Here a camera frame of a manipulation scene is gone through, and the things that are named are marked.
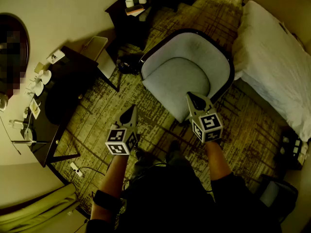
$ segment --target bed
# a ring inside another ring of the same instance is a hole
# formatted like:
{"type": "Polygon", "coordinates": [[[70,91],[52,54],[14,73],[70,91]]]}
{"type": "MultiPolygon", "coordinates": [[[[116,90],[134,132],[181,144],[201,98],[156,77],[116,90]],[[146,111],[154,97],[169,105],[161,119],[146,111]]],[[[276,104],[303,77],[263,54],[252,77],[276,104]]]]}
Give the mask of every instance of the bed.
{"type": "Polygon", "coordinates": [[[311,56],[285,26],[254,1],[243,9],[232,47],[235,79],[242,78],[287,121],[311,138],[311,56]]]}

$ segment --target black wrist strap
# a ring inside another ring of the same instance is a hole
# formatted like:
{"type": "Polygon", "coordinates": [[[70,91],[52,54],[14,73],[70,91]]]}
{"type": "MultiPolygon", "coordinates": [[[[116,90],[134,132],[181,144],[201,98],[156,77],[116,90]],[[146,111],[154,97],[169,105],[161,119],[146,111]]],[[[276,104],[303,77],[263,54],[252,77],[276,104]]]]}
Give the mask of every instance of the black wrist strap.
{"type": "Polygon", "coordinates": [[[97,190],[94,199],[94,203],[100,207],[103,207],[106,210],[109,210],[113,213],[118,213],[121,208],[121,200],[116,199],[114,196],[97,190]]]}

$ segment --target curtain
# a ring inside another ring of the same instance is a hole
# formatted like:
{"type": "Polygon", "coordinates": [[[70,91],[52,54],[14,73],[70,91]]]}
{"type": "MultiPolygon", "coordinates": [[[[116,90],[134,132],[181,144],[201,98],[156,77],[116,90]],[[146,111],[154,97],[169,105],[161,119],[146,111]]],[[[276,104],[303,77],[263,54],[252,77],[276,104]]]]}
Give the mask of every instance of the curtain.
{"type": "Polygon", "coordinates": [[[58,220],[80,203],[70,183],[33,204],[0,216],[0,232],[30,233],[58,220]]]}

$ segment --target black sleeve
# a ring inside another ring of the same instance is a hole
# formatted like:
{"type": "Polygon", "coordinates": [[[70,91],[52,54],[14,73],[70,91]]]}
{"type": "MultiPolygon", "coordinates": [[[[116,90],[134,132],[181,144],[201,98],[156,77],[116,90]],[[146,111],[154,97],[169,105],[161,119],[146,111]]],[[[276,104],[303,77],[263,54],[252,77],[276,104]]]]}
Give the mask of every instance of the black sleeve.
{"type": "Polygon", "coordinates": [[[113,224],[107,223],[104,220],[93,219],[87,222],[86,233],[96,233],[96,232],[113,232],[113,224]]]}
{"type": "Polygon", "coordinates": [[[233,173],[211,182],[216,206],[228,230],[240,232],[282,232],[277,219],[233,173]]]}

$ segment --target power strip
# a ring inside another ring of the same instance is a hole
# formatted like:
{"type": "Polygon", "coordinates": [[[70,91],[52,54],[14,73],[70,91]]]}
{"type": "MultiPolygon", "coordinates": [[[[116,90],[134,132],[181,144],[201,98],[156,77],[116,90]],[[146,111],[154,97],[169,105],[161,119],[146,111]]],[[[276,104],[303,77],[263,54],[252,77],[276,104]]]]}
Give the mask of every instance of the power strip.
{"type": "Polygon", "coordinates": [[[78,170],[78,167],[76,166],[76,164],[74,162],[72,162],[70,164],[70,166],[72,167],[73,170],[75,170],[76,174],[78,174],[79,177],[82,177],[83,176],[83,172],[81,172],[81,170],[79,170],[79,172],[77,172],[78,170]]]}

